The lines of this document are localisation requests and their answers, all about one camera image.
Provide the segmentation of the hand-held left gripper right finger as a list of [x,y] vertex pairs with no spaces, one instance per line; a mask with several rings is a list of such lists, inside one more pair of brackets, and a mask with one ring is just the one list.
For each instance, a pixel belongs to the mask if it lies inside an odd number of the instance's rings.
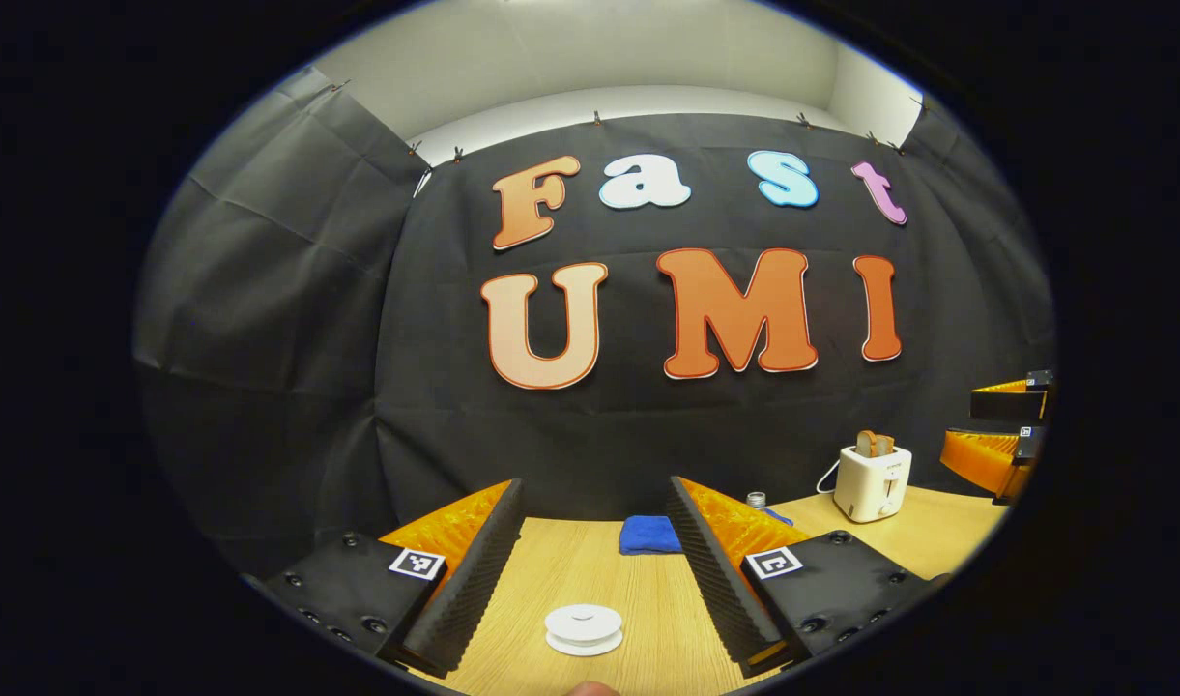
[[745,678],[873,633],[948,582],[925,580],[846,530],[809,536],[687,478],[671,477],[666,516]]

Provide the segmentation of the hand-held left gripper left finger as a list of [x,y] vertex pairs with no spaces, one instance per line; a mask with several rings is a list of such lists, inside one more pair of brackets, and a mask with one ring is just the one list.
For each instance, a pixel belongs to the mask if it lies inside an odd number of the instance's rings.
[[346,532],[249,586],[330,638],[438,679],[460,667],[522,536],[524,482],[479,490],[385,536]]

